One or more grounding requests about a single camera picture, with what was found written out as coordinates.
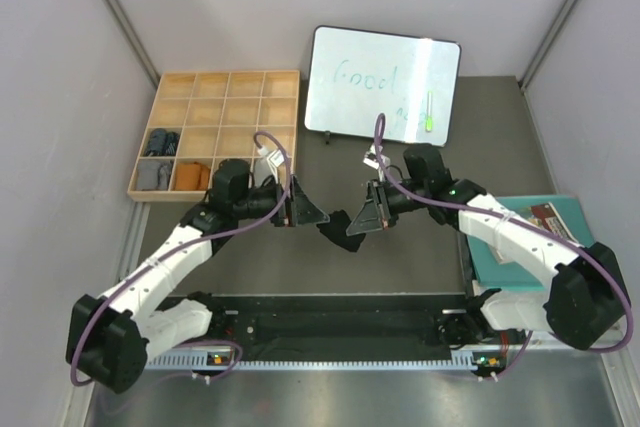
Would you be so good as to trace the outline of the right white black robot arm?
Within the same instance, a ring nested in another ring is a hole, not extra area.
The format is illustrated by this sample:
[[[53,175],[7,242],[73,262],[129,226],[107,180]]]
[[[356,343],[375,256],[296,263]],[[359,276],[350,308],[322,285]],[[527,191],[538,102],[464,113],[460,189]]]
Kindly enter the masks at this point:
[[[398,180],[381,145],[372,144],[365,161],[378,177],[368,183],[365,203],[347,236],[389,229],[400,214],[425,208],[436,223],[495,248],[542,287],[532,293],[479,287],[467,308],[466,327],[474,340],[487,343],[510,329],[544,331],[574,349],[596,351],[597,342],[624,320],[624,336],[609,349],[628,345],[634,317],[609,247],[584,247],[531,224],[477,183],[454,178],[430,144],[409,146],[404,160],[409,175]]]

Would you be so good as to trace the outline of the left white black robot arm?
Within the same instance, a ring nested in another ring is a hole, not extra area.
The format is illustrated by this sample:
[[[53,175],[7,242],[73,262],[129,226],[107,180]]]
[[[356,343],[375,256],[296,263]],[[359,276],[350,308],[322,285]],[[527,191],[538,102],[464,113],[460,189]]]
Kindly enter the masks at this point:
[[[165,311],[160,304],[196,267],[212,259],[232,237],[266,222],[275,227],[318,225],[327,213],[304,193],[298,179],[269,177],[249,184],[242,159],[223,161],[214,185],[192,206],[168,238],[134,272],[99,297],[84,295],[72,308],[65,360],[74,385],[80,374],[122,393],[147,363],[199,337],[216,343],[227,321],[199,299],[186,299]]]

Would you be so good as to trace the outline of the black underwear beige waistband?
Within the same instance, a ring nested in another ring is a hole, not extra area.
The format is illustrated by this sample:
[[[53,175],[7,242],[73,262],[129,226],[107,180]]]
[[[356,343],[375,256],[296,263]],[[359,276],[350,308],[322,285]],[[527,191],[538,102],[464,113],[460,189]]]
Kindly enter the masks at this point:
[[[334,245],[355,253],[359,250],[366,235],[358,234],[349,236],[347,228],[351,224],[351,218],[344,210],[337,210],[329,215],[329,221],[317,225],[319,232]]]

